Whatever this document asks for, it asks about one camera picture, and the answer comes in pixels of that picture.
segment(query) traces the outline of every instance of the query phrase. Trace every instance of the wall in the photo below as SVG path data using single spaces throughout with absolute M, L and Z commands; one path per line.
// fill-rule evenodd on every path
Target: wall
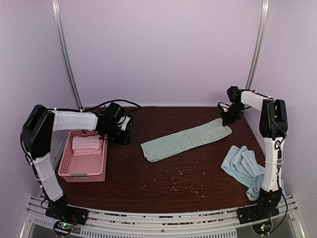
M 20 130 L 35 104 L 75 107 L 62 62 L 52 1 L 0 0 L 0 237 L 15 238 L 33 192 Z M 61 135 L 55 136 L 54 147 Z
M 244 87 L 261 0 L 67 0 L 67 49 L 84 106 L 215 106 Z
M 316 237 L 317 224 L 316 16 L 317 1 L 272 1 L 254 86 L 259 92 L 286 102 L 289 129 L 282 176 L 286 193 L 295 196 L 311 238 Z M 260 139 L 260 114 L 251 110 L 246 118 Z

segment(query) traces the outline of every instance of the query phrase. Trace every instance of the pink basket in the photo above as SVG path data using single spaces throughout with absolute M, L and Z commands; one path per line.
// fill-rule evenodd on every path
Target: pink basket
M 72 130 L 69 133 L 58 175 L 67 182 L 101 182 L 106 180 L 106 154 L 108 141 L 104 140 L 100 155 L 75 156 L 72 141 L 75 136 L 98 135 L 96 131 Z

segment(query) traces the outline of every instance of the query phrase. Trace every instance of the dark brown tabletop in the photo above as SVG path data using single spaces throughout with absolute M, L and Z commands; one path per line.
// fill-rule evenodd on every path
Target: dark brown tabletop
M 106 181 L 58 181 L 71 205 L 119 212 L 171 213 L 251 204 L 247 188 L 221 163 L 232 145 L 246 145 L 264 166 L 264 155 L 246 120 L 230 125 L 226 138 L 150 163 L 141 144 L 219 118 L 217 108 L 146 107 L 133 113 L 131 143 L 109 143 Z

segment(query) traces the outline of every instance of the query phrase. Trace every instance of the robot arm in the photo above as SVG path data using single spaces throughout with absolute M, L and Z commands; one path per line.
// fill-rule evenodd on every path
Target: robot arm
M 223 126 L 241 118 L 244 110 L 249 107 L 261 112 L 260 133 L 265 144 L 265 175 L 258 204 L 252 212 L 258 219 L 266 218 L 268 214 L 276 211 L 281 199 L 282 154 L 288 127 L 285 102 L 261 95 L 256 91 L 242 90 L 233 86 L 227 90 L 227 94 L 231 105 L 218 104 L 221 109 Z
M 51 163 L 52 133 L 58 130 L 96 130 L 101 136 L 107 135 L 109 140 L 127 144 L 130 131 L 126 127 L 132 120 L 116 103 L 111 103 L 102 113 L 48 109 L 43 105 L 34 107 L 21 130 L 21 145 L 49 201 L 47 216 L 83 225 L 86 221 L 83 217 L 88 212 L 67 206 Z

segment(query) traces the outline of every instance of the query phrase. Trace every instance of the cloth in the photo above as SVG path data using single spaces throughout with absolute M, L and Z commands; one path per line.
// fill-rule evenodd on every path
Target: cloth
M 246 146 L 242 146 L 241 149 L 235 145 L 231 146 L 221 168 L 249 188 L 247 196 L 251 201 L 258 199 L 265 169 L 257 164 L 252 150 L 248 150 Z
M 228 126 L 222 126 L 222 119 L 218 118 L 198 127 L 145 142 L 141 147 L 145 158 L 150 162 L 156 162 L 218 141 L 231 133 L 232 130 Z
M 102 151 L 102 141 L 100 136 L 81 137 L 75 136 L 72 141 L 72 149 L 75 156 L 79 155 L 99 155 Z

